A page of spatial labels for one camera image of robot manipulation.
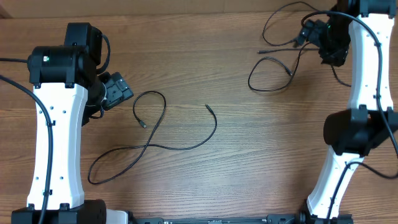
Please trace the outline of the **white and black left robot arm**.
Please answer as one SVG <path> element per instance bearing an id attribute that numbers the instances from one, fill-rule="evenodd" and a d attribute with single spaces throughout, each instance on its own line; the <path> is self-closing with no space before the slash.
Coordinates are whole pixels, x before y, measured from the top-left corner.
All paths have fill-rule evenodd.
<path id="1" fill-rule="evenodd" d="M 27 60 L 37 110 L 34 178 L 13 223 L 133 223 L 130 212 L 87 200 L 80 172 L 81 129 L 132 97 L 120 73 L 108 73 L 108 38 L 87 22 L 67 26 L 59 46 L 36 47 Z"/>

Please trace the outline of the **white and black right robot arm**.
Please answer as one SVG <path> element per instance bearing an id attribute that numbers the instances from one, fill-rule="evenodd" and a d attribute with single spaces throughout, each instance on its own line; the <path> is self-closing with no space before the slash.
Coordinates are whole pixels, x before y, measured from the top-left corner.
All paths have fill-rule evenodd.
<path id="1" fill-rule="evenodd" d="M 389 88 L 389 46 L 396 2 L 338 1 L 326 12 L 328 20 L 302 21 L 302 42 L 319 48 L 324 64 L 342 66 L 353 58 L 349 101 L 329 115 L 323 138 L 328 147 L 316 186 L 292 223 L 351 223 L 339 213 L 355 170 L 364 158 L 397 130 L 397 113 Z"/>

